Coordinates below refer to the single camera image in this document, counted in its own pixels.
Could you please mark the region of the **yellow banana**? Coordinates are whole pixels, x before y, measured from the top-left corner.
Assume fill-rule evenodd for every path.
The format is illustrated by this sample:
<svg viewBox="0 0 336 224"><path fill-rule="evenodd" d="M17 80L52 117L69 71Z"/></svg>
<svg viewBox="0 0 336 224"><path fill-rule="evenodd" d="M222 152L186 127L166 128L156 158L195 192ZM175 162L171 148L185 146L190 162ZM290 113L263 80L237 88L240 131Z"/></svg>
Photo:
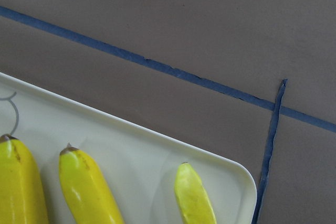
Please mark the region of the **yellow banana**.
<svg viewBox="0 0 336 224"><path fill-rule="evenodd" d="M178 167L174 192L183 223L217 223L203 182L190 163Z"/></svg>
<svg viewBox="0 0 336 224"><path fill-rule="evenodd" d="M96 161L68 144L59 154L59 181L76 223L125 223Z"/></svg>
<svg viewBox="0 0 336 224"><path fill-rule="evenodd" d="M36 161L9 134L1 136L1 223L49 223Z"/></svg>

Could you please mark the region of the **white bear tray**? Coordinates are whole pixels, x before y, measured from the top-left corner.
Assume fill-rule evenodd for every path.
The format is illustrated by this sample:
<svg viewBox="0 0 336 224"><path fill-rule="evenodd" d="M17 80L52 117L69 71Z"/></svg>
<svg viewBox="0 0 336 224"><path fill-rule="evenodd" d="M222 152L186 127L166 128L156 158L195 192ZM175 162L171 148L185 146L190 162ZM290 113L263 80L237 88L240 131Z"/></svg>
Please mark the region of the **white bear tray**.
<svg viewBox="0 0 336 224"><path fill-rule="evenodd" d="M1 133L12 133L33 153L51 223L74 223L58 178L58 155L67 144L98 163L126 223L181 223L174 181L183 162L200 175L218 223L253 218L256 186L241 164L6 74Z"/></svg>

